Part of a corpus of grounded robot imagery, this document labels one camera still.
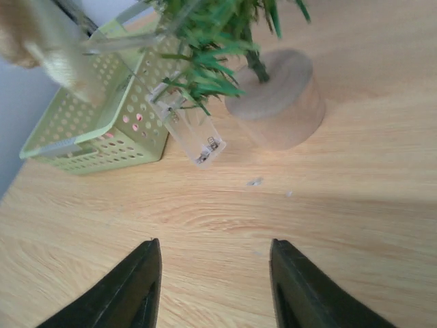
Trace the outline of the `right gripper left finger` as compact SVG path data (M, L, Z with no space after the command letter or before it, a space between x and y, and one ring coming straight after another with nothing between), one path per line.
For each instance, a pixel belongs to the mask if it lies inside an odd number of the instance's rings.
M77 300L40 327L155 327L162 258L157 238L144 241Z

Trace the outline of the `pink ornaments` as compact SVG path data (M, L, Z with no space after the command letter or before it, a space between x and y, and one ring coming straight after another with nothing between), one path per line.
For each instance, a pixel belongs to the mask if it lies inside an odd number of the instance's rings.
M116 125L110 128L103 136L104 139L114 138L116 132L126 133L127 135L133 135L134 133L147 137L147 132L141 129L140 123L143 121L143 115L136 113L133 115L124 114L120 120L116 122Z

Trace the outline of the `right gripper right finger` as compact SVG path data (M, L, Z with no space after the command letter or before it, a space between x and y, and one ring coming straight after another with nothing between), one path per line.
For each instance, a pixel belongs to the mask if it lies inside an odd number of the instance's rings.
M270 281L278 327L395 328L338 286L287 240L272 240Z

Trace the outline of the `green plastic basket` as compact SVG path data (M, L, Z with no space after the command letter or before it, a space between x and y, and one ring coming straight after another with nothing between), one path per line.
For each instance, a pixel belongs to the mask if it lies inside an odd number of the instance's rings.
M89 61L102 83L105 104L92 106L59 89L22 147L20 158L76 175L159 161L168 131L147 97L180 69L175 60L161 56L176 53L179 44L177 38L167 37L144 50L92 55ZM147 137L118 131L112 139L102 138L124 114L136 113L143 115L140 125Z

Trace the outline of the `small green christmas tree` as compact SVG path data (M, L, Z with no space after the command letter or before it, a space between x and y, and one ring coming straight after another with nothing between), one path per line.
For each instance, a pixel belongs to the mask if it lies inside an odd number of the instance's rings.
M181 109L206 111L222 98L228 113L253 141L269 150L287 150L306 141L322 123L326 107L311 58L296 49L262 53L252 26L264 19L281 37L276 1L157 1L159 29L180 44L163 53L180 65L163 79L156 95L177 92Z

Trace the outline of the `brown gingerbread ornament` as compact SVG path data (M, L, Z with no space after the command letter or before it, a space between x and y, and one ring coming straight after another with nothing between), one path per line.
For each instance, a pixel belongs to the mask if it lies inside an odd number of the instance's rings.
M15 66L41 67L86 103L104 102L101 81L52 1L1 2L1 57Z

